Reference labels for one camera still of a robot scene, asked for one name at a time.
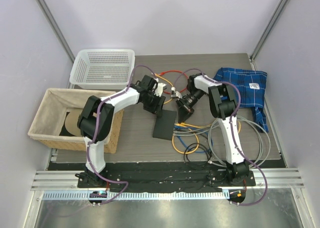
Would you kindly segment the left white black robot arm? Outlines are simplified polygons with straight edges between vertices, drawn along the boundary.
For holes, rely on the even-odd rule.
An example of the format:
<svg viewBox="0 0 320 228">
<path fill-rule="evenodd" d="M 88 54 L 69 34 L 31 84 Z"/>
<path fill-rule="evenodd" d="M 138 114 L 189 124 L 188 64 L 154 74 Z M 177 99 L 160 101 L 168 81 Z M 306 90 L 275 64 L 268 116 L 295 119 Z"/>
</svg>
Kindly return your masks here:
<svg viewBox="0 0 320 228">
<path fill-rule="evenodd" d="M 80 180 L 97 188 L 106 183 L 107 176 L 103 172 L 106 167 L 104 145 L 115 114 L 141 103 L 145 111 L 161 117 L 166 99 L 163 96 L 165 89 L 165 83 L 145 75 L 141 81 L 131 83 L 112 95 L 102 98 L 92 95 L 88 98 L 77 121 L 86 146 L 86 169 L 77 175 Z"/>
</svg>

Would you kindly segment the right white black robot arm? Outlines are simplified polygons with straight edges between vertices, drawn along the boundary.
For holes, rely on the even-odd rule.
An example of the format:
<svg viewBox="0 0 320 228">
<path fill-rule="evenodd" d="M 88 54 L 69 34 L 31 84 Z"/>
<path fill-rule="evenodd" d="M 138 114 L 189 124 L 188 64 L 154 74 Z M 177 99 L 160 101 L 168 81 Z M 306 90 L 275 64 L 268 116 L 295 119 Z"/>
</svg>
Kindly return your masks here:
<svg viewBox="0 0 320 228">
<path fill-rule="evenodd" d="M 178 122 L 185 122 L 194 113 L 193 106 L 205 94 L 209 98 L 209 108 L 216 118 L 226 149 L 226 181 L 233 186 L 242 183 L 249 175 L 249 162 L 244 158 L 237 127 L 239 110 L 236 87 L 229 83 L 221 83 L 207 75 L 198 73 L 187 80 L 189 94 L 176 100 Z"/>
</svg>

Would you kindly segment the black network switch box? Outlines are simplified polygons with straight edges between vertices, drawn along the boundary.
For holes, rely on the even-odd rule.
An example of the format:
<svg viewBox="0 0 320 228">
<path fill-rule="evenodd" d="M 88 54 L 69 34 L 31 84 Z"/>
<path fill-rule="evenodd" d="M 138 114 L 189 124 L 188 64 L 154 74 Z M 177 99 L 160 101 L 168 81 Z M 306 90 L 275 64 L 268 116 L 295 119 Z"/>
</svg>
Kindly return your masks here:
<svg viewBox="0 0 320 228">
<path fill-rule="evenodd" d="M 162 110 L 162 115 L 155 120 L 152 137 L 170 141 L 174 133 L 177 112 L 174 110 Z"/>
</svg>

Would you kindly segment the blue plaid cloth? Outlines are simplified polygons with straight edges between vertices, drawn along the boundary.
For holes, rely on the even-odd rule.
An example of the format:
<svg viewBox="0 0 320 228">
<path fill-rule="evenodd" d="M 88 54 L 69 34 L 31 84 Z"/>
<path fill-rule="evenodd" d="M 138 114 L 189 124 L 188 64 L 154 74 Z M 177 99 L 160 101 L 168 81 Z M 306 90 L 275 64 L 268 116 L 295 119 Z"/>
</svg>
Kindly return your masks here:
<svg viewBox="0 0 320 228">
<path fill-rule="evenodd" d="M 222 67 L 213 78 L 218 82 L 228 82 L 236 86 L 241 97 L 240 107 L 250 108 L 253 121 L 266 132 L 269 131 L 264 113 L 267 76 L 264 71 Z"/>
</svg>

